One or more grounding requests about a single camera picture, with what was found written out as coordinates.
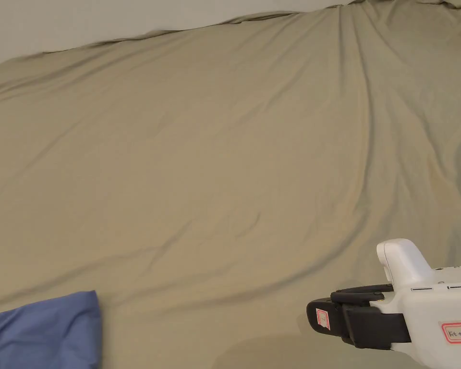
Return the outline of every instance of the mattress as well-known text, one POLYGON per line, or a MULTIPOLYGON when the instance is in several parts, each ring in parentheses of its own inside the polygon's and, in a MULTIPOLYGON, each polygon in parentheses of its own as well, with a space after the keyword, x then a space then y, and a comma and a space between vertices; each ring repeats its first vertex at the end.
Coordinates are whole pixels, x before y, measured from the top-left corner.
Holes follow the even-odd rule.
POLYGON ((104 369, 419 368, 305 314, 400 237, 461 265, 461 2, 0 65, 0 312, 95 290, 104 369))

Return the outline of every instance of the blue pillow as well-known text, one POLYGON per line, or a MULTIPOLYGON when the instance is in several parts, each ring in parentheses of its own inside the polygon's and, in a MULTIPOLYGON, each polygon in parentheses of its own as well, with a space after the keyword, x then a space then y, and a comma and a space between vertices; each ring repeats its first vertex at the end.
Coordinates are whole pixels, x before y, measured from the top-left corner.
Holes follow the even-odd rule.
POLYGON ((0 313, 0 369, 97 369, 101 349, 95 291, 0 313))

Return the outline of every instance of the black clip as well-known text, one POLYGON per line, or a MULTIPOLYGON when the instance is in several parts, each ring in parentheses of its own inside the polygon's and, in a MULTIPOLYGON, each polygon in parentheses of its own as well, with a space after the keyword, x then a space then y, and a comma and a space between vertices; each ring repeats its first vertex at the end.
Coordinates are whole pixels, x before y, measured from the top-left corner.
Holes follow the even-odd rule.
POLYGON ((341 337, 357 348, 390 350, 393 343, 411 342, 403 314, 383 314, 370 306, 385 299, 391 284, 379 284, 337 290, 330 298, 307 305, 307 317, 318 333, 341 337))

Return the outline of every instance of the white label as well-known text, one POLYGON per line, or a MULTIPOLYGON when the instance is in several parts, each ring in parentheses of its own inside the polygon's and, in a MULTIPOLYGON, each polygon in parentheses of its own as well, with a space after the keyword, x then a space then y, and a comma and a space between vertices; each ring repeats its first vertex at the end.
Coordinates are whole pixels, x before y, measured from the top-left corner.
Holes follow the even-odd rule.
POLYGON ((442 332, 450 344, 461 344, 461 322, 442 324, 442 332))
POLYGON ((316 308, 317 324, 331 330, 329 326, 329 315, 327 311, 316 308))

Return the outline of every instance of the white wall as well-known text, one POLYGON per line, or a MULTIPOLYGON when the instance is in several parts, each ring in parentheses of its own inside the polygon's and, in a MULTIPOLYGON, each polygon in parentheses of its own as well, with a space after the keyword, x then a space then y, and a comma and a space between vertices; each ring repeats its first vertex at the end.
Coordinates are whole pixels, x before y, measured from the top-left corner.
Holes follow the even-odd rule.
POLYGON ((309 12, 346 0, 0 0, 0 62, 153 29, 187 29, 260 12, 309 12))

